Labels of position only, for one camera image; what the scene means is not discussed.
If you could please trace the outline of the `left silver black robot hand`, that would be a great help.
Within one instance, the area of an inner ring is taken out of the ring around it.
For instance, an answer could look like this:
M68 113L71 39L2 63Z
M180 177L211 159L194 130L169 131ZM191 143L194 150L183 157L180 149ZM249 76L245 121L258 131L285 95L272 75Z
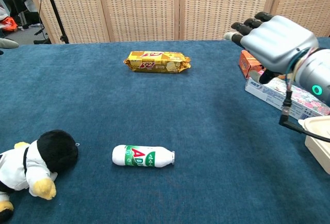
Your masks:
M0 38L0 48L2 49L15 49L18 48L19 44L11 39Z

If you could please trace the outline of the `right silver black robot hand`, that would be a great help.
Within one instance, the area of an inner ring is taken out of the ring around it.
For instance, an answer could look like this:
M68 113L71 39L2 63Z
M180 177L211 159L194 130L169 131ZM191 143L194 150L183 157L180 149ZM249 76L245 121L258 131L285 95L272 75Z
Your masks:
M313 32L294 21L261 11L243 23L231 25L224 39L247 50L266 69L262 75L250 73L260 84L292 71L293 60L311 48L319 47Z

